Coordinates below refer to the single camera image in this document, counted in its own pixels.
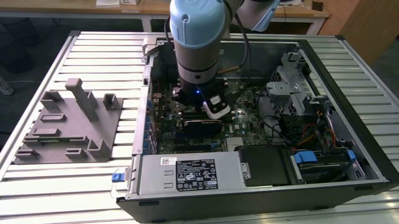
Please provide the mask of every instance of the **black cylinder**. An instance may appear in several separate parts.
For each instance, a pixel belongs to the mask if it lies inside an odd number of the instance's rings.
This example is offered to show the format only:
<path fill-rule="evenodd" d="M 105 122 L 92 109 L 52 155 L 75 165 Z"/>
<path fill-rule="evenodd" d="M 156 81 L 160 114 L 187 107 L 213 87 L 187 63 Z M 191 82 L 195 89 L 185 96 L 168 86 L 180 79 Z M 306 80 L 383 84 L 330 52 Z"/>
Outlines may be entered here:
<path fill-rule="evenodd" d="M 21 73 L 33 67 L 24 46 L 8 32 L 0 33 L 0 64 L 11 73 Z"/>
<path fill-rule="evenodd" d="M 35 46 L 40 42 L 32 21 L 29 18 L 3 17 L 0 22 L 13 38 L 25 46 Z"/>

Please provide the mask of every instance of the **motherboard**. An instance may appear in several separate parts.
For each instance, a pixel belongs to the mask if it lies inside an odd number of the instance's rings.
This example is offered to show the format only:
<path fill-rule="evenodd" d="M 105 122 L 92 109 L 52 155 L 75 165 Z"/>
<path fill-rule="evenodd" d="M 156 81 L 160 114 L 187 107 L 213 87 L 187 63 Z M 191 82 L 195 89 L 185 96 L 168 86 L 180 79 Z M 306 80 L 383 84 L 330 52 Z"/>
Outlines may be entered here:
<path fill-rule="evenodd" d="M 239 88 L 239 81 L 227 81 L 228 90 Z M 237 145 L 267 143 L 257 114 L 259 87 L 248 87 L 231 113 L 219 120 L 209 120 L 205 111 L 196 110 L 172 100 L 172 84 L 155 82 L 155 127 L 157 154 L 224 152 Z"/>

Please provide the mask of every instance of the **wooden cabinet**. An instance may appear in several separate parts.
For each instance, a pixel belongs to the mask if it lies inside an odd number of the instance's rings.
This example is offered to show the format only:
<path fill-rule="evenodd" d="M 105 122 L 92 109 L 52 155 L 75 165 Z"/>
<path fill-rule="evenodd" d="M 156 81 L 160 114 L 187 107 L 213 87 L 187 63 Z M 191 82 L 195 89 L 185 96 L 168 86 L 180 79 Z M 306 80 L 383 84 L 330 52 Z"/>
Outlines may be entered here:
<path fill-rule="evenodd" d="M 399 0 L 322 0 L 332 14 L 319 35 L 343 35 L 372 64 L 399 35 Z"/>

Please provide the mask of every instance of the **power supply label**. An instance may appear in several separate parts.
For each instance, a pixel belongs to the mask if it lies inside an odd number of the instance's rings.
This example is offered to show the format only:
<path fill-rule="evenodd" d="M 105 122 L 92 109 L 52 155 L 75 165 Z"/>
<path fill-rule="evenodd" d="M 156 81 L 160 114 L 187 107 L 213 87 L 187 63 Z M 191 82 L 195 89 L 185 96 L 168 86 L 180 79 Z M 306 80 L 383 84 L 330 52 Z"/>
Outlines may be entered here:
<path fill-rule="evenodd" d="M 217 189 L 215 160 L 176 161 L 177 191 Z"/>

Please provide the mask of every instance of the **slotted metal surface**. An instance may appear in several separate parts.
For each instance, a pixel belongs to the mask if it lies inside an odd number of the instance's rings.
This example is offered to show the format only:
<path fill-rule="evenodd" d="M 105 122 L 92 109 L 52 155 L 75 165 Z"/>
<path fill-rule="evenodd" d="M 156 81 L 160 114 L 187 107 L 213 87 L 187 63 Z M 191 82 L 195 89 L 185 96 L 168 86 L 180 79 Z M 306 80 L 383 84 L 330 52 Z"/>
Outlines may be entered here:
<path fill-rule="evenodd" d="M 59 90 L 63 97 L 64 83 L 71 77 L 84 81 L 84 89 L 95 96 L 115 93 L 124 98 L 117 134 L 113 142 L 112 160 L 105 163 L 9 165 L 23 135 L 39 115 L 41 104 L 28 106 L 32 114 L 11 136 L 9 156 L 0 170 L 0 219 L 1 223 L 135 223 L 132 217 L 117 207 L 111 194 L 111 174 L 131 165 L 133 131 L 137 118 L 143 73 L 148 67 L 141 63 L 143 40 L 163 34 L 81 32 L 69 37 L 47 76 L 43 88 Z M 399 106 L 380 80 L 371 73 L 344 42 L 332 36 L 248 35 L 256 39 L 307 39 L 320 57 L 338 85 L 354 105 L 394 165 L 399 168 Z M 115 185 L 117 193 L 125 184 Z M 399 188 L 379 195 L 360 197 L 334 209 L 296 211 L 256 216 L 215 218 L 184 223 L 398 223 Z"/>

